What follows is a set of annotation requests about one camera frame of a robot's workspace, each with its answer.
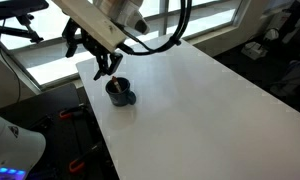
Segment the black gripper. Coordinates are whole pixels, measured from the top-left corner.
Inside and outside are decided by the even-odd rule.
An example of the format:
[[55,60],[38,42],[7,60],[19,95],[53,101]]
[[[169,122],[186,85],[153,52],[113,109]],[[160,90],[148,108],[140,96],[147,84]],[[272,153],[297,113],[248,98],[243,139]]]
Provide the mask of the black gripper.
[[62,37],[66,40],[68,48],[65,56],[72,57],[79,44],[96,57],[99,70],[94,76],[94,80],[98,80],[101,76],[112,75],[118,69],[123,55],[121,53],[112,53],[110,55],[111,64],[108,66],[109,51],[104,48],[97,40],[95,40],[86,30],[79,26],[72,18],[70,18],[62,32]]

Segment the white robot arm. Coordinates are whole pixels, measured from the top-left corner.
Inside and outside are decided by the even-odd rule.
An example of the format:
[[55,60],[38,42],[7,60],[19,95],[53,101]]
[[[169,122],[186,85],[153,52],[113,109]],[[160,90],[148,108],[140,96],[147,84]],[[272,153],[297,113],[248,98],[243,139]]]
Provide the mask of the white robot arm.
[[143,0],[59,0],[56,4],[69,20],[62,37],[66,40],[67,58],[72,57],[79,44],[96,57],[98,68],[94,79],[112,75],[123,55],[116,49],[126,40],[125,27],[141,34],[149,26],[139,9]]

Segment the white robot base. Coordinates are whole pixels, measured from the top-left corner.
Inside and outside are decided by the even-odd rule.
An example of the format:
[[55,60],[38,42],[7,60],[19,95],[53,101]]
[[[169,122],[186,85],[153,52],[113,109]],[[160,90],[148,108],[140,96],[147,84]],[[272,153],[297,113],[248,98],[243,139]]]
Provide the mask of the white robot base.
[[45,137],[0,117],[0,180],[25,180],[46,148]]

